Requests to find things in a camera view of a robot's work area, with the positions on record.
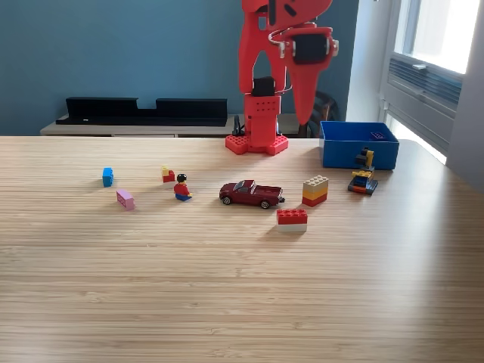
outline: stacked lego bricks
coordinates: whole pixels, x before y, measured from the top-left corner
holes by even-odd
[[[161,167],[161,176],[163,178],[163,183],[175,181],[175,172],[173,170],[169,170],[166,166]]]
[[[306,180],[302,187],[302,204],[313,207],[323,203],[327,199],[329,184],[329,179],[320,175]]]
[[[306,232],[308,229],[308,213],[304,209],[279,209],[278,231]]]

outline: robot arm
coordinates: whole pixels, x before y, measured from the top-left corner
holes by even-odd
[[[319,73],[329,67],[339,51],[339,42],[333,39],[331,28],[309,23],[331,3],[332,0],[268,0],[269,41],[279,46],[281,59],[289,71],[301,125],[311,117]]]
[[[296,114],[301,125],[311,117],[319,73],[329,67],[338,53],[338,41],[331,28],[319,28],[312,19],[325,12],[332,0],[242,0],[245,13],[239,47],[239,87],[244,94],[245,135],[241,127],[225,139],[236,154],[275,155],[288,146],[278,135],[281,95],[287,91],[289,71]],[[265,17],[267,27],[259,28]],[[271,63],[271,77],[253,78],[261,51]]]

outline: blue plastic box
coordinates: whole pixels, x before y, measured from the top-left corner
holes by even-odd
[[[375,169],[395,168],[400,143],[384,123],[321,121],[320,139],[325,168],[359,169],[355,158],[365,147],[375,153]]]

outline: lego vehicle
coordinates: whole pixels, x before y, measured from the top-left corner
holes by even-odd
[[[261,206],[263,209],[285,202],[281,188],[256,185],[254,180],[243,180],[237,184],[224,185],[220,189],[219,198],[225,205],[232,203],[249,204]]]

